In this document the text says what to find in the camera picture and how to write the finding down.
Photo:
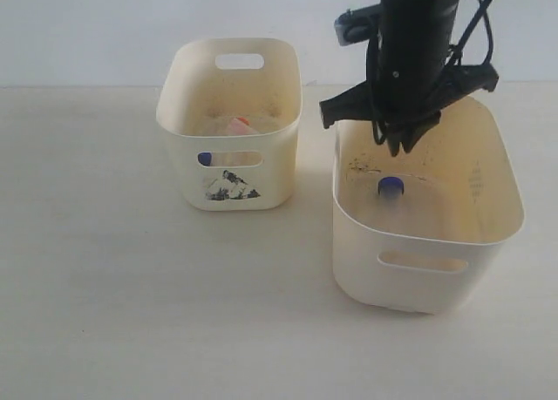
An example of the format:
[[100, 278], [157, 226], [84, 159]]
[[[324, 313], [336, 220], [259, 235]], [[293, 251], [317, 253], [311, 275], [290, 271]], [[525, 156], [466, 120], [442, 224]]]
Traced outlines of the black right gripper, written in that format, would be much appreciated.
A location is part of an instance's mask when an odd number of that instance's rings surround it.
[[493, 91], [499, 75], [492, 49], [479, 64], [462, 62], [473, 30], [489, 21], [492, 1], [479, 0], [459, 42], [452, 44], [459, 0], [380, 0], [378, 34], [367, 41], [366, 79], [321, 102], [324, 128], [344, 119], [377, 122], [396, 157], [401, 146], [410, 153], [436, 126], [427, 119], [441, 109], [477, 90]]

